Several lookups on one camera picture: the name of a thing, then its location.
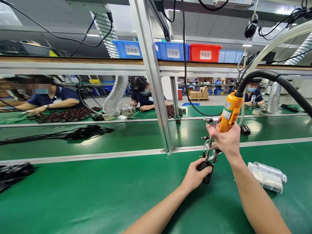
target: orange screwdriver handle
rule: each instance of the orange screwdriver handle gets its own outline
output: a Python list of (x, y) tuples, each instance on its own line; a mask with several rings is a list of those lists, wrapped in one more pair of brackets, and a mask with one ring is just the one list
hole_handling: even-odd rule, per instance
[(235, 96), (236, 90), (227, 96), (223, 112), (221, 114), (220, 132), (227, 132), (231, 129), (232, 125), (237, 121), (240, 113), (240, 108), (244, 102), (241, 97)]

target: navy shirt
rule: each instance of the navy shirt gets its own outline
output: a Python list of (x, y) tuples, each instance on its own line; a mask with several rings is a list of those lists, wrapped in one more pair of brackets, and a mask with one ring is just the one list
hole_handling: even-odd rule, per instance
[(71, 108), (80, 108), (84, 106), (81, 103), (78, 93), (75, 90), (60, 86), (56, 86), (56, 88), (57, 89), (54, 98), (51, 99), (48, 94), (34, 94), (32, 98), (28, 101), (28, 103), (35, 106), (44, 106), (52, 104), (54, 102), (64, 101), (67, 99), (76, 99), (79, 101), (79, 104), (72, 106)]
[[(260, 91), (257, 89), (254, 93), (251, 93), (250, 96), (248, 96), (248, 94), (246, 93), (245, 95), (245, 102), (249, 102), (251, 101), (252, 97), (255, 96), (257, 97), (260, 94)], [(259, 97), (256, 98), (256, 102), (260, 102), (263, 100), (263, 97), (260, 95)]]
[(140, 93), (140, 91), (133, 91), (132, 94), (131, 94), (131, 99), (139, 102), (140, 103), (140, 107), (141, 106), (149, 106), (149, 105), (153, 105), (154, 104), (153, 101), (150, 101), (150, 99), (152, 99), (152, 94), (142, 95)]

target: silver ductwork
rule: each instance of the silver ductwork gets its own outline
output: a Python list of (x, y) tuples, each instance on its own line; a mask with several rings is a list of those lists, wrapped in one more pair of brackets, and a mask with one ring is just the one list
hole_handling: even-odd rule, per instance
[[(312, 33), (307, 37), (307, 39), (303, 42), (303, 44), (296, 50), (296, 52), (292, 55), (296, 56), (298, 54), (301, 54), (309, 49), (312, 48)], [(298, 57), (289, 59), (284, 63), (285, 65), (296, 65), (304, 56), (305, 54), (302, 54)], [(270, 114), (278, 114), (279, 113), (279, 103), (280, 103), (280, 91), (282, 86), (274, 82), (271, 87), (270, 96), (269, 96), (269, 102), (267, 105), (267, 111)]]
[[(95, 12), (95, 15), (95, 26), (104, 37), (110, 30), (111, 22), (106, 13)], [(110, 57), (116, 59), (119, 58), (119, 54), (116, 46), (111, 42), (112, 40), (118, 40), (114, 28), (112, 28), (111, 33), (105, 38), (104, 44), (106, 45)], [(120, 110), (117, 109), (117, 106), (119, 100), (123, 97), (128, 84), (129, 80), (127, 76), (116, 76), (114, 87), (103, 103), (103, 112), (106, 115), (118, 116), (121, 114)]]

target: red container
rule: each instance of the red container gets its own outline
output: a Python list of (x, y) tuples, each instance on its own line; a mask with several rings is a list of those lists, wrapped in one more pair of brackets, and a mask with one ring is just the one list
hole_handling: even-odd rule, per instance
[(178, 89), (178, 99), (182, 100), (182, 89)]
[(221, 48), (220, 45), (190, 44), (190, 61), (218, 62)]

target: face mask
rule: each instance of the face mask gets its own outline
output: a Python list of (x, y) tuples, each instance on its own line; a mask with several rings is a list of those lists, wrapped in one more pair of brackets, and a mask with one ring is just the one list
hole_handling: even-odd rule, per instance
[(254, 91), (256, 91), (256, 90), (257, 90), (257, 88), (250, 88), (250, 87), (247, 88), (247, 91), (248, 91), (248, 92), (254, 92)]
[(149, 94), (150, 94), (150, 92), (149, 92), (149, 90), (148, 90), (148, 89), (144, 89), (144, 91), (143, 91), (143, 92), (141, 92), (141, 94), (142, 94), (142, 95), (144, 95), (144, 96), (147, 96), (147, 95), (149, 95)]
[(35, 89), (34, 94), (49, 94), (48, 89)]

